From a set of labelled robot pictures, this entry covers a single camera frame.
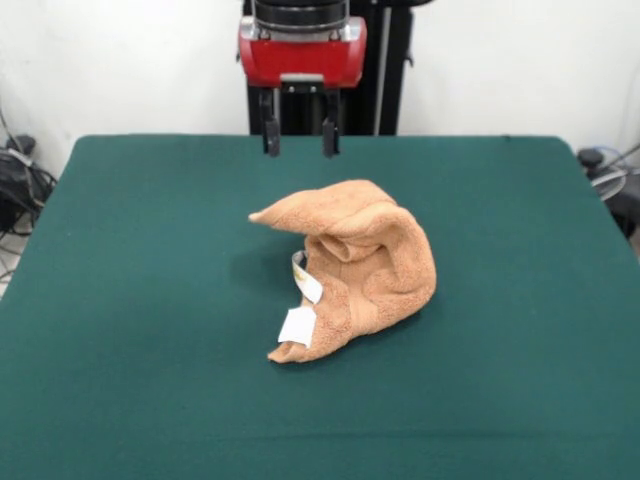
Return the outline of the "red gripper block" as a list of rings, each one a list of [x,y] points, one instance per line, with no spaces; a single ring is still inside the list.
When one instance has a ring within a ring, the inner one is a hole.
[[[259,91],[263,151],[280,153],[280,126],[274,116],[274,91],[288,83],[320,83],[325,92],[326,117],[322,124],[323,154],[339,154],[340,91],[354,88],[362,78],[367,26],[361,17],[350,18],[334,31],[284,33],[262,30],[251,16],[241,19],[238,53],[249,85]]]

